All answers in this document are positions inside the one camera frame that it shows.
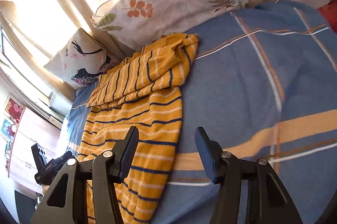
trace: metal screw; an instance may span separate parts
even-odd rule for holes
[[[113,155],[113,152],[112,151],[105,151],[104,153],[103,153],[103,156],[105,157],[105,158],[109,158],[109,157],[111,157]]]
[[[261,165],[267,165],[267,163],[268,163],[268,161],[267,161],[266,159],[264,159],[264,158],[260,158],[260,159],[258,160],[258,162],[259,162]]]
[[[76,163],[76,159],[75,159],[75,158],[68,159],[68,161],[67,161],[67,164],[68,164],[69,166],[72,166],[72,165],[74,165],[75,163]]]
[[[231,153],[230,152],[222,152],[221,156],[223,158],[230,158],[231,157]]]

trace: floral pillowcase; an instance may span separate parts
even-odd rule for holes
[[[163,35],[184,32],[248,0],[110,0],[92,16],[93,25],[141,50]]]
[[[106,51],[82,28],[79,28],[65,47],[44,66],[75,89],[94,83],[101,74],[120,61]]]

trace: framed picture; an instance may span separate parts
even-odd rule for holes
[[[8,141],[7,145],[5,147],[5,158],[9,160],[9,157],[11,155],[11,148],[12,148],[13,142]]]
[[[9,94],[5,103],[4,113],[13,123],[18,124],[24,108],[23,104]]]
[[[14,123],[10,119],[8,119],[6,116],[3,116],[3,117],[4,118],[1,123],[1,136],[7,141],[11,142],[14,140],[14,136],[16,132],[16,128],[15,128],[16,125],[12,128]]]

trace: wooden cabinet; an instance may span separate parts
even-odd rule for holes
[[[36,142],[42,146],[48,162],[55,157],[59,137],[59,128],[56,128],[30,109],[25,108],[11,149],[8,177],[40,193],[41,186],[36,183],[34,178],[37,169],[31,146]]]

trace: yellow striped sweater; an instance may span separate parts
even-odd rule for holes
[[[174,34],[144,47],[99,77],[79,161],[90,160],[124,139],[130,126],[139,144],[129,176],[115,184],[124,223],[147,223],[170,173],[182,124],[183,85],[198,47],[196,35]],[[88,182],[89,223],[94,223],[92,182]]]

